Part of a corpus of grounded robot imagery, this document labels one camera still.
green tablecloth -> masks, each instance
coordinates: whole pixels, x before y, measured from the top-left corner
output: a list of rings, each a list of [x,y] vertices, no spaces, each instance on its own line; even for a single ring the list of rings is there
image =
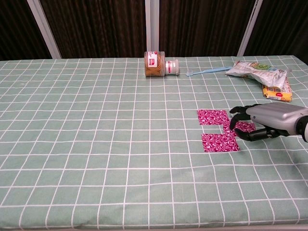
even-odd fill
[[[308,144],[239,140],[205,153],[197,109],[269,103],[253,80],[203,70],[294,56],[179,58],[180,75],[146,78],[143,59],[0,62],[0,229],[183,228],[308,222]]]

robotic finger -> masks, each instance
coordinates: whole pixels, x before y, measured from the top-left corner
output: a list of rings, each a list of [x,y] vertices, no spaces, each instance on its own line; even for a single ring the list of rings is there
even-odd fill
[[[243,140],[257,141],[280,135],[302,135],[305,142],[308,140],[308,108],[306,107],[286,103],[266,103],[234,107],[230,113],[237,113],[230,122],[231,130],[239,120],[249,119],[265,127],[253,132],[243,132],[236,128],[234,132]]]

toothbrush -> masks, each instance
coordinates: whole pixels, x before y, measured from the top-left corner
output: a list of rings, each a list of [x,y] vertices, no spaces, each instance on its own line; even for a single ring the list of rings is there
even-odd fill
[[[193,75],[202,74],[202,73],[213,73],[213,72],[218,72],[218,71],[228,71],[231,68],[233,68],[233,67],[232,66],[226,66],[226,67],[218,67],[218,68],[208,69],[208,70],[199,71],[199,72],[193,72],[192,70],[188,70],[187,73],[186,73],[186,76],[193,76]]]

small bottle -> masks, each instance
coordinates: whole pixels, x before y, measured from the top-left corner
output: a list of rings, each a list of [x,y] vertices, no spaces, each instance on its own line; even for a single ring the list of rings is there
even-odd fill
[[[144,53],[145,76],[178,75],[179,61],[165,61],[164,51],[146,51]]]

yellow package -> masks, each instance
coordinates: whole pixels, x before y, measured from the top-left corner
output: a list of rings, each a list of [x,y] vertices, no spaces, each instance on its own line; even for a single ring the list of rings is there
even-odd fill
[[[267,99],[290,102],[292,100],[292,91],[290,88],[288,78],[287,77],[285,78],[285,82],[281,89],[276,87],[269,88],[263,85],[263,95]]]

